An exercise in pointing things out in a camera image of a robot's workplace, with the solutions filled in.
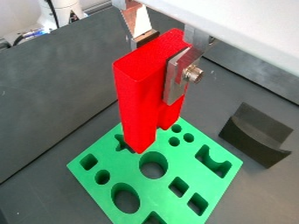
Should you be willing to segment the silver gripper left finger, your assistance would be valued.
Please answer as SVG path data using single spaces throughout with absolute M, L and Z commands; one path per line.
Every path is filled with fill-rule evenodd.
M 159 37 L 161 32 L 153 28 L 146 6 L 137 0 L 113 0 L 119 8 L 129 31 L 131 49 L 135 50 Z

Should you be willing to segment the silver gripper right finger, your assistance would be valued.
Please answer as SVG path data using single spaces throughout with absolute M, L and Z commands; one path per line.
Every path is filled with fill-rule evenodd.
M 190 46 L 167 61 L 163 90 L 163 101 L 167 105 L 173 105 L 183 96 L 190 82 L 198 83 L 202 80 L 201 58 L 214 45 L 214 37 L 189 24 L 185 26 L 183 41 Z

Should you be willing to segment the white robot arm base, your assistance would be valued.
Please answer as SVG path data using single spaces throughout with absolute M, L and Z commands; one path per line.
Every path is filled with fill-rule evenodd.
M 51 33 L 89 16 L 81 7 L 81 0 L 39 0 L 39 6 L 42 15 L 37 24 L 5 35 L 10 46 Z

